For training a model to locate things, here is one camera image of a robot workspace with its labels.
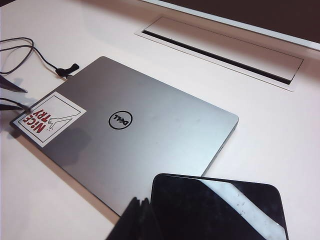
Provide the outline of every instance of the laptop lid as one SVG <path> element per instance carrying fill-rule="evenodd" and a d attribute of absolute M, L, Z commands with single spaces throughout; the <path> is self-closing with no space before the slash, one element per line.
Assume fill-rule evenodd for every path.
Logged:
<path fill-rule="evenodd" d="M 107 57 L 11 122 L 118 215 L 159 173 L 201 176 L 238 123 L 228 111 Z"/>

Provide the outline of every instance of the white monitor frame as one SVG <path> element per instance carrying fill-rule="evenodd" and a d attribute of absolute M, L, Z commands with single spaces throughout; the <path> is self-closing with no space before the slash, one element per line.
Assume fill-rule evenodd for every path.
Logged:
<path fill-rule="evenodd" d="M 186 8 L 183 6 L 178 6 L 172 3 L 168 3 L 168 2 L 164 2 L 161 0 L 141 0 L 144 2 L 148 2 L 148 3 L 152 3 L 152 4 L 156 4 L 165 8 L 169 8 L 169 9 L 174 9 L 180 12 L 184 12 L 187 14 L 191 14 L 191 15 L 195 15 L 195 16 L 199 16 L 201 18 L 205 18 L 205 19 L 209 19 L 209 20 L 213 20 L 216 22 L 220 22 L 220 23 L 224 23 L 227 25 L 231 25 L 231 26 L 235 26 L 241 29 L 246 29 L 252 32 L 256 32 L 259 34 L 263 34 L 263 35 L 267 35 L 273 38 L 277 38 L 277 39 L 281 39 L 287 42 L 291 42 L 297 45 L 301 45 L 301 46 L 305 46 L 307 48 L 310 49 L 314 49 L 314 50 L 318 50 L 320 51 L 320 43 L 317 42 L 313 42 L 313 41 L 309 41 L 309 40 L 305 40 L 299 37 L 295 37 L 295 36 L 291 36 L 291 35 L 287 35 L 287 34 L 283 34 L 280 32 L 276 32 L 276 31 L 272 31 L 272 30 L 268 30 L 262 27 L 258 27 L 258 26 L 254 26 L 254 25 L 250 25 L 247 23 L 243 23 L 243 22 L 239 22 L 239 21 L 234 21 L 228 18 L 224 18 L 224 17 L 220 17 L 220 16 L 216 16 L 216 15 L 212 15 L 212 14 L 208 14 L 208 13 L 204 13 L 201 11 L 197 11 L 197 10 L 193 10 L 190 8 Z"/>

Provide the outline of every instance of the white sticker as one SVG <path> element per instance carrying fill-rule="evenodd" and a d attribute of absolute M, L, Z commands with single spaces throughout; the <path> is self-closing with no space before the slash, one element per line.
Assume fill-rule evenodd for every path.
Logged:
<path fill-rule="evenodd" d="M 13 123 L 43 148 L 85 112 L 55 91 Z"/>

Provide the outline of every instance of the white tabletop surface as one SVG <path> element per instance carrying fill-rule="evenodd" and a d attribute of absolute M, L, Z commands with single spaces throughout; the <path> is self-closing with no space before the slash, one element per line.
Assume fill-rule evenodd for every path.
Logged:
<path fill-rule="evenodd" d="M 160 15 L 217 24 L 150 3 L 17 0 L 1 7 L 0 15 L 2 40 L 30 37 L 58 67 L 77 63 L 82 69 L 106 56 L 238 115 L 206 177 L 274 185 L 289 239 L 319 238 L 320 52 L 274 41 L 304 58 L 291 92 L 135 35 Z M 2 53 L 1 69 L 14 67 L 24 53 Z M 28 93 L 2 90 L 1 96 L 28 105 L 64 82 L 36 54 L 7 79 Z M 13 132 L 9 121 L 18 113 L 1 113 L 1 239 L 105 239 L 118 217 Z"/>

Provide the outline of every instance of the monitor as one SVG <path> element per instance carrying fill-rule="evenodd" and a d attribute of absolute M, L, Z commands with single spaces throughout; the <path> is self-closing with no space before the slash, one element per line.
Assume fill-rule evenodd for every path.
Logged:
<path fill-rule="evenodd" d="M 143 0 L 320 51 L 319 0 Z"/>

